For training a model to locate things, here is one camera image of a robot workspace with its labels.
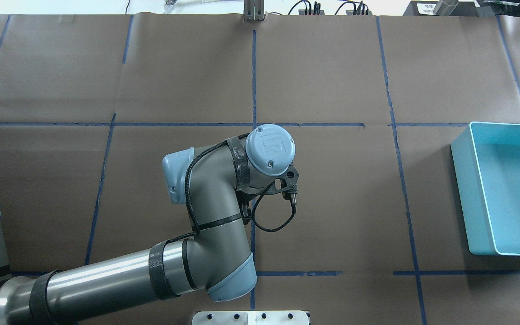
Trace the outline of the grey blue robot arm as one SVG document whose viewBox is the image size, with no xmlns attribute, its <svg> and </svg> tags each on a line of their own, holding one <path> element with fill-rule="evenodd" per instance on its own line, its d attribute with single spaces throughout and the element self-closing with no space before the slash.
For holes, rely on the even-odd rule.
<svg viewBox="0 0 520 325">
<path fill-rule="evenodd" d="M 0 211 L 15 275 L 151 248 L 190 228 L 170 203 L 165 154 L 246 127 L 0 125 Z"/>
</svg>

